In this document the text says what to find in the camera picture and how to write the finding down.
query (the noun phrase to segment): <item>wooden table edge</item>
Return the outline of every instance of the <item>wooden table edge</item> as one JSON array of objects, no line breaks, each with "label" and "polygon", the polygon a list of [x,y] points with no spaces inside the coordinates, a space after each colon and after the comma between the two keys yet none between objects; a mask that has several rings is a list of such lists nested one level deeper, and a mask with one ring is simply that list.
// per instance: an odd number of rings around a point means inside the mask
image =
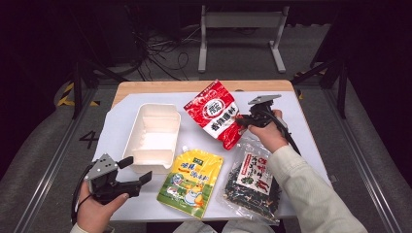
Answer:
[{"label": "wooden table edge", "polygon": [[[294,91],[288,80],[220,81],[229,91]],[[112,108],[131,93],[200,92],[212,81],[123,82],[118,86]]]}]

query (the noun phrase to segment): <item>seaweed package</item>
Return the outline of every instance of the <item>seaweed package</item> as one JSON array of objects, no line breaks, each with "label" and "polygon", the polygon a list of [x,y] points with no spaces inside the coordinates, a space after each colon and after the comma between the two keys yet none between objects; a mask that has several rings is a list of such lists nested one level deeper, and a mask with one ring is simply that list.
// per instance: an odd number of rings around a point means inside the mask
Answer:
[{"label": "seaweed package", "polygon": [[279,225],[281,189],[267,169],[271,154],[260,141],[244,137],[237,144],[235,162],[223,189],[223,201],[239,216]]}]

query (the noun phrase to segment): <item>red snack bag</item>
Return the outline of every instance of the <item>red snack bag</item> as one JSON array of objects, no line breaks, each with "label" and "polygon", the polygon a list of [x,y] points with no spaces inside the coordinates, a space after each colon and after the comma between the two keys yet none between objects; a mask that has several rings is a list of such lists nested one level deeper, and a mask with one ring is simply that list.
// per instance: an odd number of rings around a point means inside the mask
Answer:
[{"label": "red snack bag", "polygon": [[219,80],[202,90],[184,109],[208,134],[222,141],[226,150],[242,137],[244,129],[234,120],[239,115],[239,108]]}]

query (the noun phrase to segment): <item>yellow package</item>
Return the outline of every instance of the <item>yellow package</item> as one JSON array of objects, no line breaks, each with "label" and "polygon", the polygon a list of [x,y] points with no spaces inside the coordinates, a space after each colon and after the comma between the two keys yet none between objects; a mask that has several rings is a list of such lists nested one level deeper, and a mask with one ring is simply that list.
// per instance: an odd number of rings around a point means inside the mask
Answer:
[{"label": "yellow package", "polygon": [[182,153],[173,162],[157,201],[203,218],[222,164],[221,156],[203,150]]}]

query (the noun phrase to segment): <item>person's hand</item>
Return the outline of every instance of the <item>person's hand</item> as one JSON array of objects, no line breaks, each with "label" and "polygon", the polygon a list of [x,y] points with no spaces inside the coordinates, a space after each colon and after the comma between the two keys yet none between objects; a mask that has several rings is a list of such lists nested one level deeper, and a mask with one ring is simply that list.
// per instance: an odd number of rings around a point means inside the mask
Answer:
[{"label": "person's hand", "polygon": [[[79,203],[85,200],[89,194],[87,182],[83,182]],[[127,193],[121,194],[106,205],[102,205],[92,197],[88,197],[78,209],[78,225],[89,233],[102,233],[109,224],[110,217],[127,201],[128,197]]]},{"label": "person's hand", "polygon": [[[273,113],[276,117],[282,118],[282,111],[273,110]],[[271,153],[289,144],[273,121],[264,128],[249,125],[248,129],[260,139],[263,146]]]}]

